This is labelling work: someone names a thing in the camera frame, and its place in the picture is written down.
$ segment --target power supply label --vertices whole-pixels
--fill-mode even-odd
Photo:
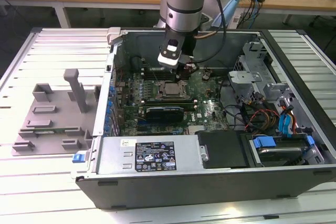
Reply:
[[[176,170],[174,142],[136,143],[135,170],[137,172]]]

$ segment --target table leg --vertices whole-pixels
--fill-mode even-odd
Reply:
[[[289,20],[290,20],[291,17],[292,17],[291,14],[287,14],[285,16],[285,18],[283,19],[282,23],[284,23],[285,25],[288,24],[288,22],[289,22]]]
[[[237,8],[235,10],[235,13],[233,14],[229,24],[227,25],[227,28],[229,29],[236,29],[240,20],[241,15],[244,13],[244,8]]]
[[[104,8],[99,8],[99,15],[100,15],[100,19],[105,19]]]
[[[62,5],[54,6],[61,28],[71,28],[67,10]]]
[[[7,11],[4,5],[0,5],[0,16],[7,16]]]

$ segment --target floor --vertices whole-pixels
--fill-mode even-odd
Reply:
[[[58,19],[50,7],[13,7],[7,6],[8,15],[0,17],[0,77],[6,71],[12,59],[19,51],[31,27],[59,27]],[[159,20],[158,10],[106,9],[105,19],[100,19],[98,9],[68,8],[72,27],[152,27]],[[284,25],[284,15],[260,14],[253,29],[302,29],[322,49],[336,34],[336,19],[332,17],[319,18],[313,27],[309,23],[313,16],[292,16],[289,24]],[[336,39],[329,45],[326,54],[336,62]]]

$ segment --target motherboard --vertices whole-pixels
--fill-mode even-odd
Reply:
[[[227,130],[219,106],[219,80],[146,80],[141,74],[117,77],[120,135],[189,135],[201,130]]]

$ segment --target aluminum workbench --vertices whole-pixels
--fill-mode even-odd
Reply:
[[[296,31],[270,32],[336,123],[334,65],[308,36]],[[68,90],[63,72],[78,68],[79,81],[85,89],[101,84],[110,50],[106,34],[107,29],[32,32],[2,77],[0,223],[336,222],[335,182],[290,199],[102,211],[71,179],[70,172],[75,169],[72,155],[11,156],[11,144],[34,99],[31,92],[36,83],[48,82],[53,90]]]

